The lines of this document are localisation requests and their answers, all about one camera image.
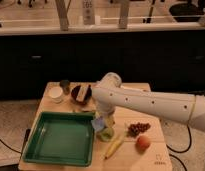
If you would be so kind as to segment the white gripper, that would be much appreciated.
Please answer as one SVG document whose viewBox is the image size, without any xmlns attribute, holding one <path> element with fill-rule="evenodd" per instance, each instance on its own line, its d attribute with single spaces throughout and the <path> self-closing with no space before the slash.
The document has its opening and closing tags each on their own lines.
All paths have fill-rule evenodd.
<svg viewBox="0 0 205 171">
<path fill-rule="evenodd" d="M 114 107 L 98 107 L 97 111 L 99 115 L 103 118 L 105 125 L 107 127 L 112 127 L 115 124 L 113 116 L 115 112 Z"/>
</svg>

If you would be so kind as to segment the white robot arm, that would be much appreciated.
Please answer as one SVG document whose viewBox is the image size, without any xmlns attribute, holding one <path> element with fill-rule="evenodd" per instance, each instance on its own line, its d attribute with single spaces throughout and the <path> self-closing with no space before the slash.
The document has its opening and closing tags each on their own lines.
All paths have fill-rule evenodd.
<svg viewBox="0 0 205 171">
<path fill-rule="evenodd" d="M 205 132 L 205 96 L 141 91 L 122 88 L 121 84 L 121 77 L 110 72 L 92 88 L 92 97 L 100 114 L 109 115 L 120 106 Z"/>
</svg>

